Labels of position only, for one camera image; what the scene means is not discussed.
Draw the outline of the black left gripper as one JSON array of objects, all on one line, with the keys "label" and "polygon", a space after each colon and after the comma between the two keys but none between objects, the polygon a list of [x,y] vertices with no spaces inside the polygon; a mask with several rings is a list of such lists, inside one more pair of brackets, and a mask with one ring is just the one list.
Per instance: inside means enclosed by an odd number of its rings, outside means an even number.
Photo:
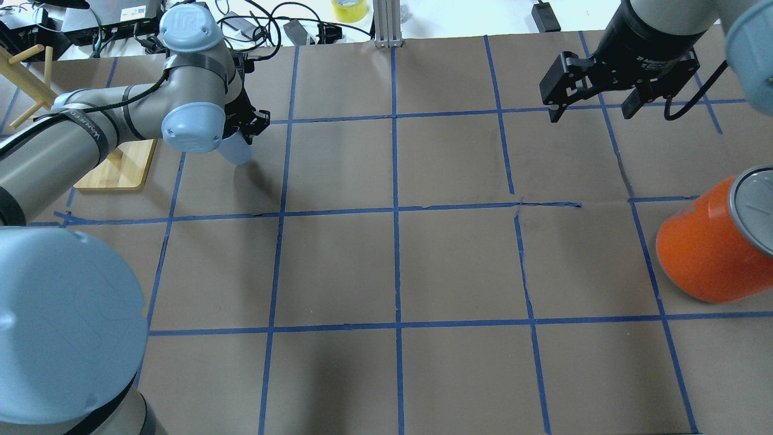
[{"label": "black left gripper", "polygon": [[249,101],[248,94],[244,90],[243,77],[239,72],[227,86],[224,111],[226,121],[223,127],[223,137],[234,135],[240,130],[248,145],[252,145],[254,138],[262,134],[271,125],[271,112],[265,109],[254,111]]}]

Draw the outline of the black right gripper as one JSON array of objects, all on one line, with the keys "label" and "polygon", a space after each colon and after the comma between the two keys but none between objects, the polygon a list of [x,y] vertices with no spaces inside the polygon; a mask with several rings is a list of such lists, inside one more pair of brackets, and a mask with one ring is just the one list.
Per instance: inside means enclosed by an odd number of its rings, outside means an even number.
[{"label": "black right gripper", "polygon": [[[646,23],[615,18],[607,26],[595,59],[563,51],[539,82],[550,122],[560,121],[574,103],[602,91],[634,86],[621,103],[624,119],[631,119],[655,96],[674,96],[684,88],[698,64],[692,49],[699,34],[663,33]],[[595,85],[592,77],[595,74]]]}]

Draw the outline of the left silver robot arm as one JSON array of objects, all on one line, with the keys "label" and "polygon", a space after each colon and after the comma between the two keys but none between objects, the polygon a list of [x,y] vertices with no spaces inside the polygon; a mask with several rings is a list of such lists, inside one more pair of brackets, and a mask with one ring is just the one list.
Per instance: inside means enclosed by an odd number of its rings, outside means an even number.
[{"label": "left silver robot arm", "polygon": [[2,142],[3,434],[165,433],[135,387],[150,322],[132,268],[88,233],[30,226],[70,187],[142,187],[158,140],[235,165],[253,157],[271,115],[249,102],[249,68],[209,9],[174,5],[158,30],[167,57],[143,85],[55,95],[21,67],[25,53],[3,58],[36,102]]}]

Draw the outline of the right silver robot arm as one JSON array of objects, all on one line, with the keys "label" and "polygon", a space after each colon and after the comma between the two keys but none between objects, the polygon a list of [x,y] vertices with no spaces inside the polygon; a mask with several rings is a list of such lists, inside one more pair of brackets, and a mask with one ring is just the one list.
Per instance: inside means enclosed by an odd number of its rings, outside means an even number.
[{"label": "right silver robot arm", "polygon": [[[632,118],[644,105],[665,100],[664,118],[681,118],[709,91],[726,69],[742,86],[745,100],[771,114],[770,1],[622,1],[594,52],[583,59],[560,53],[539,83],[550,121],[580,100],[608,91],[629,90],[622,115]],[[720,21],[724,61],[678,111],[673,98],[699,69],[695,44]]]}]

